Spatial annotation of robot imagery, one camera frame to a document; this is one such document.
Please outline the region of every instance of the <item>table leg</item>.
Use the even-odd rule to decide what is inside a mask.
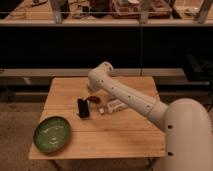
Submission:
[[[55,160],[48,160],[48,161],[55,167],[57,171],[62,171],[61,167]]]
[[[159,158],[155,157],[155,158],[147,158],[149,164],[146,166],[147,170],[151,170],[153,171],[153,167],[155,165],[155,163],[158,161]]]

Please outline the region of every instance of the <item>floor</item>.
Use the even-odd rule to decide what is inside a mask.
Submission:
[[[0,96],[0,170],[5,171],[55,171],[49,161],[28,160],[33,131],[38,123],[46,96],[17,95],[6,99]],[[163,92],[161,99],[170,102],[179,96]],[[57,161],[65,171],[145,171],[147,159],[100,159]],[[153,171],[164,171],[164,160],[156,163]]]

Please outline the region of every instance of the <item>white object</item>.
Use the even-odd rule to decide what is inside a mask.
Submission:
[[[196,16],[198,12],[199,9],[197,7],[188,7],[184,11],[184,13],[188,16]]]
[[[138,0],[128,0],[128,2],[129,2],[130,4],[134,4],[134,5],[137,5],[137,4],[140,3]]]
[[[108,113],[113,113],[113,112],[117,112],[119,110],[122,110],[122,109],[125,109],[127,108],[128,106],[121,102],[120,100],[118,99],[115,99],[115,100],[112,100],[112,101],[109,101],[107,104],[106,104],[106,108],[107,108],[107,112]]]
[[[99,113],[102,114],[102,115],[105,113],[105,110],[104,110],[103,107],[99,108],[98,111],[99,111]]]
[[[104,89],[166,133],[166,171],[213,171],[212,126],[201,104],[179,99],[167,106],[113,80],[112,71],[108,62],[91,70],[88,89]]]
[[[128,5],[129,1],[128,0],[117,0],[119,5]]]

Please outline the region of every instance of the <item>green bowl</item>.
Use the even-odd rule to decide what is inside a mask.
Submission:
[[[70,139],[69,122],[59,116],[43,120],[36,128],[33,136],[35,146],[44,153],[61,149]]]

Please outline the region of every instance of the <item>table top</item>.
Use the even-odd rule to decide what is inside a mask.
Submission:
[[[114,79],[159,99],[152,77],[114,77]],[[131,108],[101,115],[97,104],[89,104],[90,117],[81,119],[77,98],[82,97],[87,78],[55,78],[52,82],[40,122],[50,116],[66,118],[72,130],[71,139],[60,151],[46,155],[32,143],[29,159],[92,159],[162,157],[165,135]],[[102,103],[110,95],[95,93]]]

